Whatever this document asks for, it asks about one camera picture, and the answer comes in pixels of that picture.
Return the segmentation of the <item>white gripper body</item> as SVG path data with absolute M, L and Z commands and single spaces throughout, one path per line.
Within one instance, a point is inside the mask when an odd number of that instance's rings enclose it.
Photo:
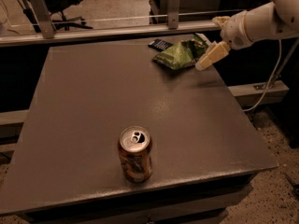
M 252 45 L 245 29 L 247 11 L 242 11 L 230 17 L 221 28 L 221 38 L 231 49 L 240 50 Z

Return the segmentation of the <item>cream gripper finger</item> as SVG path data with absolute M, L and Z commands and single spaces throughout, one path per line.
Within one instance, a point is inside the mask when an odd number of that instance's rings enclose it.
M 207 69 L 212 64 L 225 58 L 230 50 L 230 46 L 225 41 L 219 43 L 213 42 L 208 47 L 205 54 L 199 58 L 198 62 L 195 64 L 195 68 L 199 71 Z
M 230 16 L 216 16 L 212 19 L 212 21 L 217 24 L 221 29 L 223 29 L 226 25 L 229 24 Z

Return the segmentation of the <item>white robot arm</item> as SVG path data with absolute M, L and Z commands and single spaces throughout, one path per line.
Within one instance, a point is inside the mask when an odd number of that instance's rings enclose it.
M 240 50 L 262 40 L 281 40 L 299 34 L 299 0 L 273 0 L 231 17 L 215 17 L 221 28 L 221 42 L 215 43 L 195 64 L 205 70 L 225 58 L 231 49 Z

